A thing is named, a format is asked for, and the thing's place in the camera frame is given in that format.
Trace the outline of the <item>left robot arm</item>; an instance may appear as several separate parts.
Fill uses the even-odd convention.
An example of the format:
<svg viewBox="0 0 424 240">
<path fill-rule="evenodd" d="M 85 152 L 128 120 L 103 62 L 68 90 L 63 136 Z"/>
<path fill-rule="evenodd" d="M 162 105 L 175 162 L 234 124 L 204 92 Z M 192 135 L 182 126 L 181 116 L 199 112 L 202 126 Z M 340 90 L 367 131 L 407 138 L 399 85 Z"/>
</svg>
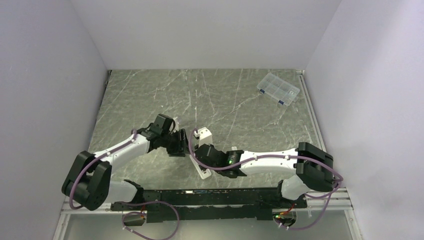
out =
<svg viewBox="0 0 424 240">
<path fill-rule="evenodd" d="M 127 179 L 112 181 L 112 175 L 133 159 L 160 148 L 170 157 L 188 154 L 186 130 L 162 113 L 147 127 L 132 129 L 122 142 L 94 153 L 78 153 L 61 187 L 69 198 L 69 207 L 94 211 L 104 203 L 120 203 L 131 210 L 139 209 L 145 202 L 144 188 Z"/>
</svg>

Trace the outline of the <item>white remote control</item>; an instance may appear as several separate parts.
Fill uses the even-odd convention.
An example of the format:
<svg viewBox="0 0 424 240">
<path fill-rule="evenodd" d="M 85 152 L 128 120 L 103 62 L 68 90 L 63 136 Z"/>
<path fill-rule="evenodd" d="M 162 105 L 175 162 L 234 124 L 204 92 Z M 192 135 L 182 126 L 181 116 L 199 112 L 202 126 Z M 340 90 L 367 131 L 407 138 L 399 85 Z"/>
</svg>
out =
<svg viewBox="0 0 424 240">
<path fill-rule="evenodd" d="M 193 154 L 190 154 L 189 157 L 190 157 L 190 160 L 193 163 L 193 165 L 194 165 L 197 173 L 199 174 L 199 176 L 200 176 L 200 178 L 202 180 L 205 180 L 205 179 L 207 179 L 207 178 L 209 178 L 209 177 L 212 176 L 211 170 L 208 169 L 208 168 L 203 167 L 201 165 L 201 162 L 197 159 L 197 157 L 195 156 L 194 153 Z"/>
</svg>

